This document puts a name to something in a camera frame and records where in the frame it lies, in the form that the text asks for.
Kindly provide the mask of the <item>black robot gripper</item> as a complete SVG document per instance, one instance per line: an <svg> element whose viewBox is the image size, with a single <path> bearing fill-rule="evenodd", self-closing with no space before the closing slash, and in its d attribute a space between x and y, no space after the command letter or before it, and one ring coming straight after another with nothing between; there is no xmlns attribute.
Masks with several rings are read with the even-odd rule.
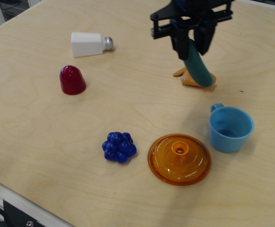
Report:
<svg viewBox="0 0 275 227"><path fill-rule="evenodd" d="M179 59L185 60L189 52L189 31L194 29L194 41L198 52L208 52L216 24L202 24L209 19L217 23L232 18L231 0L172 0L167 6L151 14L153 21L151 36L154 39L171 35L173 50ZM179 20L179 26L159 26L162 20Z"/></svg>

